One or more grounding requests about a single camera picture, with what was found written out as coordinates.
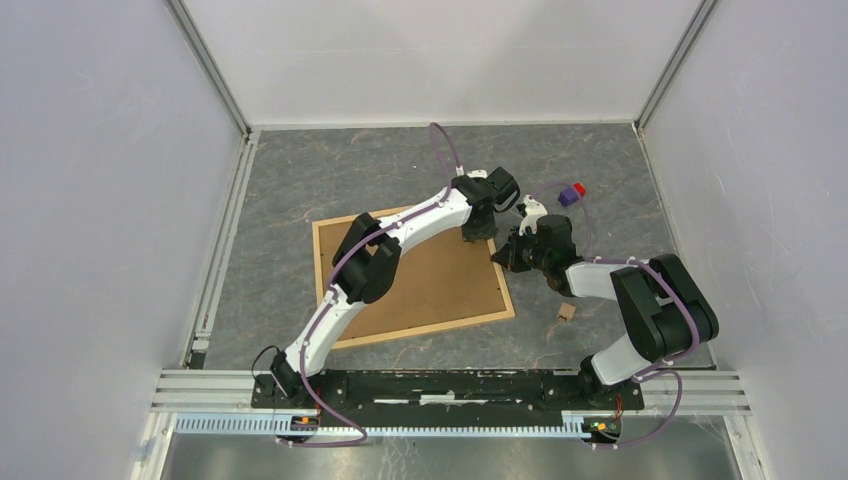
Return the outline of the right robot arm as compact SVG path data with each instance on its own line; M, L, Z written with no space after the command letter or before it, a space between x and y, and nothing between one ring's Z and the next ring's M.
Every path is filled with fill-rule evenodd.
M584 359L578 373L578 396L591 408L606 406L624 382L646 379L719 333L714 310L677 255L582 258L563 215L512 228L492 260L514 273L541 272L548 287L564 297L617 303L624 335Z

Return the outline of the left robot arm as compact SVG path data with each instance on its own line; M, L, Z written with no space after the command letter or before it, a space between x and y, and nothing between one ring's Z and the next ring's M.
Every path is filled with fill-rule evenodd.
M298 337L278 351L270 375L278 397L290 407L314 394L311 377L350 322L381 299L394 283L402 256L444 231L458 228L466 242L492 239L497 208L518 198L516 179L502 167L458 175L433 197L397 214L353 220L332 259L327 290Z

